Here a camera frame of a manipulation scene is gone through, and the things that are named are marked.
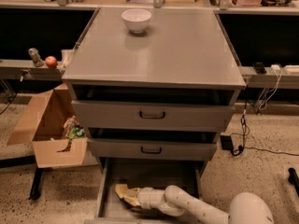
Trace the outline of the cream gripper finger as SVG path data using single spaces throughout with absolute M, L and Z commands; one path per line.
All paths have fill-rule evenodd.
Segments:
M 138 195 L 139 191 L 140 191 L 140 188 L 128 189 L 125 191 L 125 196 L 136 197 Z
M 128 202 L 131 206 L 137 207 L 140 205 L 140 202 L 136 197 L 124 197 L 124 200 Z

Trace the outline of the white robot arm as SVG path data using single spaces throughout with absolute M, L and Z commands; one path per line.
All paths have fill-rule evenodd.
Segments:
M 115 191 L 132 206 L 158 209 L 171 217 L 180 217 L 189 212 L 204 224 L 275 224 L 265 201 L 249 192 L 237 194 L 225 213 L 174 185 L 165 189 L 129 189 L 126 184 L 120 184 Z

